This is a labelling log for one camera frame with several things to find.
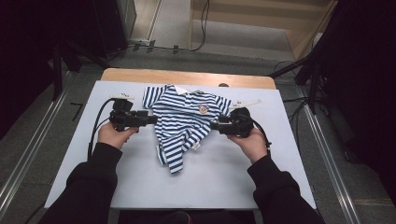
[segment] striped shirt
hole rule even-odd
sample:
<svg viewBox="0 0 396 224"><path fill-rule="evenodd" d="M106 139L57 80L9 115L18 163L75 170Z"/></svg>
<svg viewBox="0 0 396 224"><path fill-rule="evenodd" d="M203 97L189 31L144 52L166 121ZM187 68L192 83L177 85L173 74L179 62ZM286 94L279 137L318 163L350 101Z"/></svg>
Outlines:
<svg viewBox="0 0 396 224"><path fill-rule="evenodd" d="M230 104L226 98L202 91L178 94L174 85L146 87L143 107L152 108L158 117L154 126L158 157L172 175L183 169L183 153L209 134L209 122L229 115Z"/></svg>

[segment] black sleeve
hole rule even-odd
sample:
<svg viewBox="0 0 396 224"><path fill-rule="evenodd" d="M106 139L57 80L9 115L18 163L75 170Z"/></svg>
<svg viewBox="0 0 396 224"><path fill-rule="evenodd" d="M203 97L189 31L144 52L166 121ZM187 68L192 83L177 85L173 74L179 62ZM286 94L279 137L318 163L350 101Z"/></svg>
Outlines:
<svg viewBox="0 0 396 224"><path fill-rule="evenodd" d="M301 197L297 182L288 172L279 171L269 155L256 161L247 172L256 184L253 197L264 223L324 223Z"/></svg>
<svg viewBox="0 0 396 224"><path fill-rule="evenodd" d="M90 160L76 166L39 223L107 223L121 155L115 147L97 143Z"/></svg>

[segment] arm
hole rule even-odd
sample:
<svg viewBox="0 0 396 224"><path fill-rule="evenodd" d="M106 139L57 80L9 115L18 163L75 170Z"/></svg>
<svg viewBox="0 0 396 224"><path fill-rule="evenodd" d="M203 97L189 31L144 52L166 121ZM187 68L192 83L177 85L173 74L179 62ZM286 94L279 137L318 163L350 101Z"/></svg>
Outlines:
<svg viewBox="0 0 396 224"><path fill-rule="evenodd" d="M123 143L138 129L118 133L111 123L99 131L89 161L80 163L66 181L66 188L39 223L107 223L117 186L116 167Z"/></svg>
<svg viewBox="0 0 396 224"><path fill-rule="evenodd" d="M252 162L247 172L256 185L253 197L264 223L324 223L301 197L297 182L288 172L281 172L267 155L259 130L253 129L248 138L228 138L240 146Z"/></svg>

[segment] shirt logo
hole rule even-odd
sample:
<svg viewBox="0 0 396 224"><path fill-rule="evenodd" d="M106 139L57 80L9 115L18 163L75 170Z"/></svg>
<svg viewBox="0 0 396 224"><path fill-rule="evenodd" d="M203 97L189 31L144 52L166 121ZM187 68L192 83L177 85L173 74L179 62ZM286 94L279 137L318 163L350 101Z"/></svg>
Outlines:
<svg viewBox="0 0 396 224"><path fill-rule="evenodd" d="M207 103L200 104L198 108L201 114L206 114L209 111L209 105Z"/></svg>

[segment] white table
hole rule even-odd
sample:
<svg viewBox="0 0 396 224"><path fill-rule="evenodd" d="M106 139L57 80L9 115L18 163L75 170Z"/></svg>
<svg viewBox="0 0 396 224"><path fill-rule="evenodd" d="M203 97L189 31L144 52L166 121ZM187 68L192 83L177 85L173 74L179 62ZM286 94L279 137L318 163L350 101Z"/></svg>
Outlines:
<svg viewBox="0 0 396 224"><path fill-rule="evenodd" d="M91 138L99 108L110 94L129 93L134 96L133 110L142 109L143 90L147 86L163 84L98 81L83 112L75 135L66 152L59 173L50 191L46 207L62 193L66 178L77 164L87 158L87 146ZM285 108L277 90L186 86L200 89L231 100L257 100L262 103L249 106L251 117L267 132L272 144L272 158L281 170L291 173L298 182L301 194L314 208L304 167L294 142ZM104 110L101 120L108 117L112 104ZM226 208L255 209L252 193L254 183L247 173L250 165L241 149L225 135L212 131L201 141L198 150L183 156L184 169L178 175L170 175L162 167L156 155L157 139L153 125L140 129L124 145L117 168L119 184L111 207L119 209L162 208Z"/></svg>

